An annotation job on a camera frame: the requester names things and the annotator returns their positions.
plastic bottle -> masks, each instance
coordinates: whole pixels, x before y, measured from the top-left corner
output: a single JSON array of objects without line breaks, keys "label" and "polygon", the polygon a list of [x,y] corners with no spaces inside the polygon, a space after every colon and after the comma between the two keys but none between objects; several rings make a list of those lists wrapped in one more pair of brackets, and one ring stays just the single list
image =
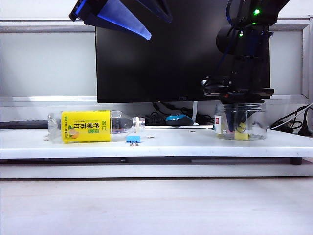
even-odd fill
[{"label": "plastic bottle", "polygon": [[48,115],[48,139],[53,142],[124,141],[139,135],[145,119],[131,118],[122,111],[62,111]]}]

power cord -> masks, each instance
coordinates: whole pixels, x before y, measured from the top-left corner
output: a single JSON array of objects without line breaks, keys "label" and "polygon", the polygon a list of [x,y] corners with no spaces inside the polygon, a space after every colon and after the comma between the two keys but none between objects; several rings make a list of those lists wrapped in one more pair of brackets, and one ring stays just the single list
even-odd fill
[{"label": "power cord", "polygon": [[302,127],[300,129],[300,131],[298,132],[298,135],[300,136],[311,136],[312,130],[309,129],[308,127],[308,122],[307,122],[307,114],[309,109],[306,109],[303,115],[303,121],[302,121]]},{"label": "power cord", "polygon": [[[274,122],[274,123],[271,125],[271,129],[272,129],[272,130],[275,130],[275,129],[277,129],[277,128],[279,128],[279,127],[281,127],[281,126],[283,126],[283,125],[289,123],[289,122],[292,121],[292,120],[293,120],[293,123],[295,124],[295,123],[296,123],[295,119],[296,119],[299,115],[301,115],[303,112],[305,112],[306,110],[311,109],[311,106],[312,106],[312,105],[313,105],[313,103],[311,103],[311,104],[309,104],[309,105],[307,105],[307,106],[300,107],[300,108],[297,109],[296,111],[294,111],[294,112],[292,112],[292,113],[290,113],[290,114],[288,114],[288,115],[282,117],[281,119],[277,120],[276,122]],[[287,120],[287,121],[281,123],[282,120],[284,120],[284,119],[286,119],[286,118],[288,118],[288,117],[290,117],[290,116],[292,116],[292,115],[295,115],[295,116],[292,117],[292,118],[290,118],[289,120]]]}]

black monitor screen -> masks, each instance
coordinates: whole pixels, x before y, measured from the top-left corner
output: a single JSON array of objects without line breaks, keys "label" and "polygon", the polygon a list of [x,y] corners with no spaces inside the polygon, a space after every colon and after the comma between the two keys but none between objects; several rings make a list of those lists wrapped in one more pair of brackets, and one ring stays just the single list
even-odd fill
[{"label": "black monitor screen", "polygon": [[[222,53],[219,30],[228,25],[228,0],[167,0],[173,22],[165,23],[136,0],[122,2],[152,33],[149,41],[96,28],[99,103],[210,100],[201,81],[213,73]],[[234,1],[232,12],[238,10]],[[229,75],[228,55],[218,75]],[[269,87],[269,66],[264,79]]]}]

white platform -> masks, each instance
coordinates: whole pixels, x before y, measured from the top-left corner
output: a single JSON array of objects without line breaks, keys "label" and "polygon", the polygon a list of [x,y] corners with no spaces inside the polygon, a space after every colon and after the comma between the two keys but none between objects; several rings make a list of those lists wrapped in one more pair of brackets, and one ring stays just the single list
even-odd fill
[{"label": "white platform", "polygon": [[56,144],[44,141],[45,134],[46,130],[0,130],[0,158],[313,157],[313,138],[272,130],[265,140],[231,141],[217,138],[209,129],[149,129],[138,147],[124,141]]},{"label": "white platform", "polygon": [[[125,177],[259,177],[313,176],[313,163],[290,165],[290,157],[313,157],[313,139],[268,131],[261,141],[216,138],[209,129],[149,129],[142,143],[55,144],[44,141],[46,130],[1,130],[2,160],[90,160],[144,157],[144,163],[0,164],[0,177],[9,178],[125,178]],[[188,158],[166,163],[161,158]]]}]

white shelf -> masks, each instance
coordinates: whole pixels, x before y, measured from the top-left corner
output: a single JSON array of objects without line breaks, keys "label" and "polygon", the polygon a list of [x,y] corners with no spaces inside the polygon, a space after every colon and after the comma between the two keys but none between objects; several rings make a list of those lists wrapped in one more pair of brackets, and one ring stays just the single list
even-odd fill
[{"label": "white shelf", "polygon": [[44,141],[46,134],[46,130],[0,130],[0,158],[313,157],[312,138],[271,130],[265,140],[230,141],[209,129],[148,129],[138,147],[123,141],[52,143]]}]

